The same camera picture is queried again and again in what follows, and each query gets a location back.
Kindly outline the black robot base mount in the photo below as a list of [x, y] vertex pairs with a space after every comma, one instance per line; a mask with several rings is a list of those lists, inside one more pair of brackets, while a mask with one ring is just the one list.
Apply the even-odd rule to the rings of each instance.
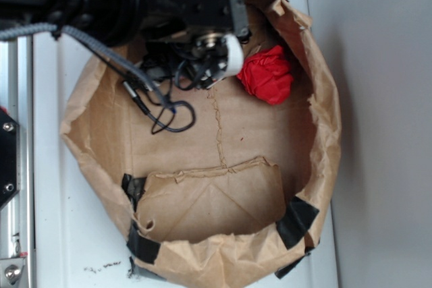
[[1, 106], [1, 210], [20, 190], [20, 126]]

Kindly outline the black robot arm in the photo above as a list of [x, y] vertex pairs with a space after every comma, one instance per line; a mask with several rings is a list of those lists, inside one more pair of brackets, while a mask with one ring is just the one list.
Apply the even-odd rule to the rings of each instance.
[[1, 0], [1, 29], [73, 26], [108, 47], [144, 39], [146, 59], [197, 87], [227, 75], [232, 43], [250, 38], [243, 0]]

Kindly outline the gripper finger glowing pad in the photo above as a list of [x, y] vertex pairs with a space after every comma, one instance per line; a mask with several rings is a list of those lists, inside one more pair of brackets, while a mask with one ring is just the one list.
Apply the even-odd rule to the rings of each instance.
[[225, 41], [227, 47], [227, 66], [224, 70], [224, 76], [236, 76], [242, 69], [244, 62], [242, 45], [233, 34], [227, 34]]

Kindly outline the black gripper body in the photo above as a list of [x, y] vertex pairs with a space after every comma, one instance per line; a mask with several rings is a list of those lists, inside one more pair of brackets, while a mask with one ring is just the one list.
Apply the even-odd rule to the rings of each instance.
[[158, 42], [167, 49], [179, 89], [209, 89], [229, 77], [225, 36], [241, 45], [251, 37], [243, 0], [144, 0], [141, 31], [150, 51]]

